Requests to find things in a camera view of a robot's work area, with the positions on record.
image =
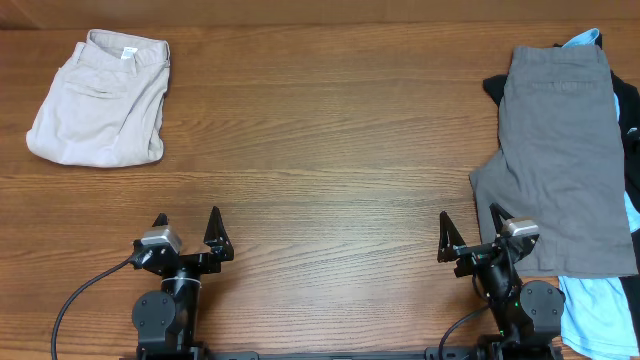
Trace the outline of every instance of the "gray fabric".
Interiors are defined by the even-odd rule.
[[[501,148],[471,173],[483,242],[489,205],[540,226],[520,275],[636,274],[611,74],[597,46],[516,48],[500,103]]]

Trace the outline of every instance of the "white label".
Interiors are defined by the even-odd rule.
[[[122,55],[120,56],[120,59],[121,60],[131,59],[131,57],[133,56],[133,54],[136,53],[136,51],[138,51],[138,48],[130,48],[128,46],[125,46],[124,50],[122,51]]]

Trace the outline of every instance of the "blue fabric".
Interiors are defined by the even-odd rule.
[[[569,40],[563,47],[593,45],[600,30],[591,29]],[[616,115],[620,104],[614,94]],[[640,229],[640,213],[624,193],[631,232]],[[626,360],[638,355],[627,297],[618,278],[575,279],[558,277],[567,300],[562,315],[562,341],[592,359]]]

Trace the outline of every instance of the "black cloth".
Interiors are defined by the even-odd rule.
[[[602,34],[596,39],[596,45],[602,48]],[[506,83],[507,75],[496,75],[482,82],[484,91],[498,106],[504,96]],[[613,71],[611,72],[611,83],[620,106],[618,124],[625,155],[625,190],[633,206],[640,212],[640,95],[635,86],[622,81]],[[631,238],[636,264],[640,269],[640,230],[631,234]],[[640,345],[640,275],[621,277],[620,282],[627,296],[631,320]]]

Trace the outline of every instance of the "wooden table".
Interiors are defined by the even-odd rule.
[[[60,166],[25,144],[86,31],[0,32],[0,358],[48,359],[63,302],[159,212],[202,250],[213,205],[236,249],[203,278],[198,337],[213,349],[437,345],[481,305],[436,261],[441,210],[479,242],[468,174],[498,148],[481,81],[507,71],[515,45],[593,26],[640,85],[640,22],[129,30],[169,41],[172,81],[164,159],[123,169]],[[60,358],[131,355],[131,307],[159,285],[127,268],[89,288],[64,318]],[[449,343],[495,331],[485,314]]]

